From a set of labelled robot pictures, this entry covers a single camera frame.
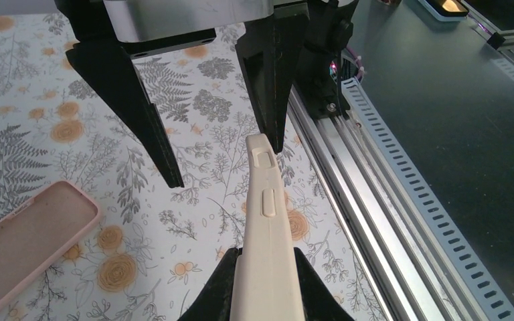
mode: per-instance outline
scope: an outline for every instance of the hole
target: hole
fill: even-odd
[[[482,289],[482,288],[487,287],[488,285],[489,285],[489,281],[484,281],[484,282],[478,284],[478,288]]]
[[[490,292],[484,294],[484,298],[489,299],[489,298],[491,298],[492,296],[494,296],[496,294],[497,294],[496,291],[490,291]]]
[[[503,305],[503,301],[499,300],[499,301],[493,302],[491,304],[491,307],[495,309],[495,308],[499,308],[502,305]]]
[[[505,319],[510,315],[511,315],[510,311],[504,311],[504,312],[501,312],[500,314],[498,314],[497,317],[500,319]]]

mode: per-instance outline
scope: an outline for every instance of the screw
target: screw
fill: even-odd
[[[326,106],[326,109],[329,111],[329,112],[335,112],[336,111],[336,104],[334,104],[333,102],[331,102],[330,104],[328,104]]]

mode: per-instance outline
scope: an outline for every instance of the floral tablecloth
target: floral tablecloth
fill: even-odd
[[[257,132],[234,52],[243,32],[222,27],[209,45],[135,61],[186,185],[169,189],[66,60],[68,20],[0,17],[0,218],[58,179],[105,213],[0,320],[176,320],[194,301],[225,250],[243,242],[244,139]],[[356,320],[383,320],[290,122],[285,142],[294,244]]]

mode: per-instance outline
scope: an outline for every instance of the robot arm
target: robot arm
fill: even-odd
[[[311,105],[337,102],[328,66],[337,47],[342,43],[345,47],[351,37],[349,21],[357,4],[338,7],[336,0],[54,1],[80,42],[66,52],[68,61],[137,136],[171,188],[184,186],[180,170],[133,59],[209,43],[216,37],[215,27],[244,22],[246,34],[236,45],[238,59],[258,127],[279,153],[288,96],[297,74],[298,87],[312,95]]]

